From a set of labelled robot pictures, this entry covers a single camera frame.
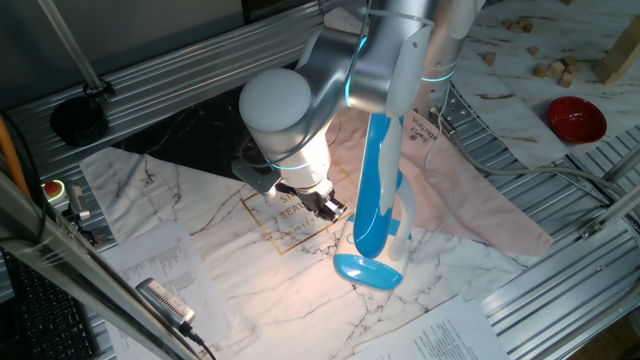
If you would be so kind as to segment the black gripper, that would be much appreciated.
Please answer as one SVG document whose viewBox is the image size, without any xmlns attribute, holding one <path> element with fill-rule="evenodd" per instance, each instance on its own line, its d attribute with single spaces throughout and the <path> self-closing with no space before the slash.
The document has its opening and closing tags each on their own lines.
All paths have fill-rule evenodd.
<svg viewBox="0 0 640 360">
<path fill-rule="evenodd" d="M 335 198 L 335 190 L 329 180 L 321 181 L 315 187 L 308 189 L 296 189 L 281 182 L 276 189 L 295 195 L 308 211 L 332 223 L 336 222 L 346 210 L 346 206 Z"/>
</svg>

